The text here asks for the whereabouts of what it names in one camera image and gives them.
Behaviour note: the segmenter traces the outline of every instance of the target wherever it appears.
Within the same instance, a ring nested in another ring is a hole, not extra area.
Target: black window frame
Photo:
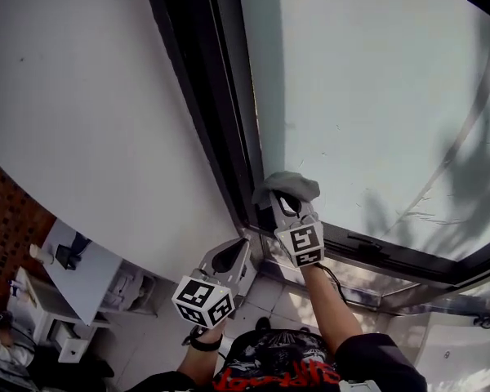
[[[490,0],[468,0],[490,15]],[[149,0],[194,126],[234,224],[274,237],[240,0]],[[490,243],[462,261],[324,223],[326,256],[426,285],[438,295],[490,277]]]

